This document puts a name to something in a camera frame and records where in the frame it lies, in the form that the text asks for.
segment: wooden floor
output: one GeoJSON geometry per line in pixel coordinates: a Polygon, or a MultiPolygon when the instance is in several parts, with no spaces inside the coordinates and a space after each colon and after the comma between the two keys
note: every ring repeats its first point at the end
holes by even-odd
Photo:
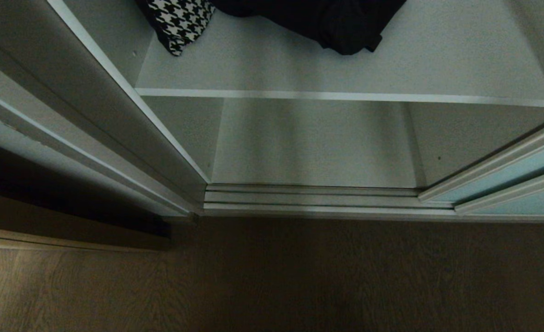
{"type": "Polygon", "coordinates": [[[544,332],[544,225],[202,219],[176,243],[0,249],[0,331],[544,332]]]}

